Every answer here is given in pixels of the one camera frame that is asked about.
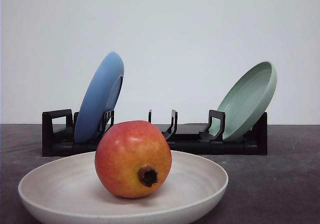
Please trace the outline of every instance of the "gray table surface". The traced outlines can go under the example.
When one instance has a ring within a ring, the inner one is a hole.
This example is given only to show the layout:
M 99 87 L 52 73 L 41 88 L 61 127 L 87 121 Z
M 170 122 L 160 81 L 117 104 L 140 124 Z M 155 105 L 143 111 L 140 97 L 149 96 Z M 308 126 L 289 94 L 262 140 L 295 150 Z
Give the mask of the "gray table surface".
M 178 132 L 203 127 L 183 124 Z M 39 224 L 23 207 L 18 184 L 59 157 L 41 157 L 41 125 L 2 124 L 0 151 L 0 223 Z M 227 171 L 229 184 L 218 205 L 194 224 L 320 223 L 320 125 L 269 125 L 267 156 L 203 156 Z

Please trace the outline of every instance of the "dish rack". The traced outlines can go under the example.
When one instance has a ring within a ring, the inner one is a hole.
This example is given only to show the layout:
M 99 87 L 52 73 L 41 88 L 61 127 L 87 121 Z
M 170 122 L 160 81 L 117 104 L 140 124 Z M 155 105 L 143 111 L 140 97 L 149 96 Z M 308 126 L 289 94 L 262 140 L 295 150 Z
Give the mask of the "dish rack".
M 42 113 L 42 156 L 70 156 L 74 154 L 95 151 L 100 139 L 114 124 L 115 111 L 110 110 L 101 115 L 101 125 L 97 135 L 85 143 L 74 142 L 74 130 L 79 112 L 72 115 L 71 109 L 50 111 Z M 65 117 L 65 128 L 54 131 L 52 120 Z M 151 123 L 152 110 L 148 113 L 148 121 Z M 247 131 L 238 142 L 223 141 L 225 131 L 226 114 L 215 110 L 209 110 L 208 123 L 204 130 L 197 133 L 177 133 L 178 112 L 171 111 L 171 122 L 166 131 L 162 131 L 171 150 L 192 154 L 209 155 L 267 155 L 267 112 L 264 112 L 259 120 Z M 213 118 L 220 120 L 217 134 L 212 135 L 209 129 Z

